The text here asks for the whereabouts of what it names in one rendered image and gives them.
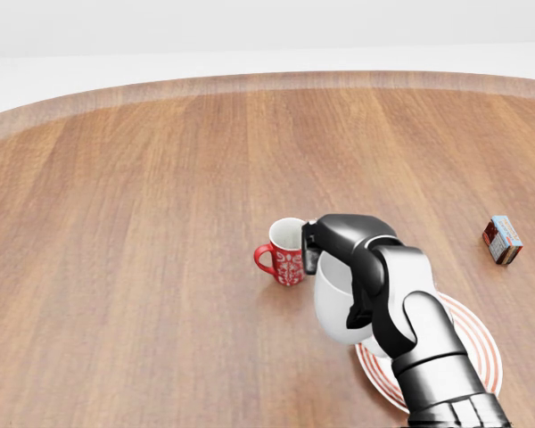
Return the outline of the white mug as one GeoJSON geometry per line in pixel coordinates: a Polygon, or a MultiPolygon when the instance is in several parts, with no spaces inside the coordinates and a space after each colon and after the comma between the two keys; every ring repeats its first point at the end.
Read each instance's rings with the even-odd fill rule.
{"type": "Polygon", "coordinates": [[[332,255],[323,252],[315,276],[315,309],[317,320],[326,334],[341,344],[361,343],[378,358],[389,356],[376,341],[371,325],[360,329],[346,326],[353,305],[350,268],[332,255]]]}

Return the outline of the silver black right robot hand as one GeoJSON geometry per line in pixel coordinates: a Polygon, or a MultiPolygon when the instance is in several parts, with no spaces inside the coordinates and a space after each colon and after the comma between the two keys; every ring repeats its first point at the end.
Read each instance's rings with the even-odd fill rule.
{"type": "Polygon", "coordinates": [[[406,246],[378,218],[327,214],[301,229],[304,270],[316,276],[323,252],[351,271],[353,305],[348,329],[372,326],[392,359],[420,361],[465,353],[433,281],[432,266],[419,249],[406,246]]]}

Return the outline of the white plate with red rings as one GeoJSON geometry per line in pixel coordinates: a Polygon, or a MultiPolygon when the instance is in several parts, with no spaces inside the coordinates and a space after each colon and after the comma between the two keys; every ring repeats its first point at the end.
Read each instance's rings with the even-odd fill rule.
{"type": "MultiPolygon", "coordinates": [[[[458,337],[464,344],[468,357],[487,392],[499,395],[503,383],[502,358],[493,336],[485,324],[464,304],[440,292],[446,308],[453,318],[458,337]]],[[[391,370],[391,360],[379,357],[366,345],[355,345],[358,360],[367,379],[394,407],[408,413],[401,389],[391,370]]]]}

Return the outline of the small printed food box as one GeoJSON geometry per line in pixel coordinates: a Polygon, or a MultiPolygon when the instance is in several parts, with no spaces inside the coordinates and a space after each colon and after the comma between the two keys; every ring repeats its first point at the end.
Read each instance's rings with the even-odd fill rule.
{"type": "Polygon", "coordinates": [[[523,248],[523,242],[505,215],[491,217],[482,233],[482,239],[498,265],[511,264],[523,248]]]}

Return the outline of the red patterned mug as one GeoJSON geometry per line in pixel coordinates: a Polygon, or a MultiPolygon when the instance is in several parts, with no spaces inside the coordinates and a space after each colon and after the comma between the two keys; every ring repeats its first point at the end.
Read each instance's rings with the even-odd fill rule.
{"type": "Polygon", "coordinates": [[[253,253],[256,266],[283,286],[299,284],[305,277],[301,249],[304,224],[300,218],[278,219],[268,229],[268,243],[253,253]]]}

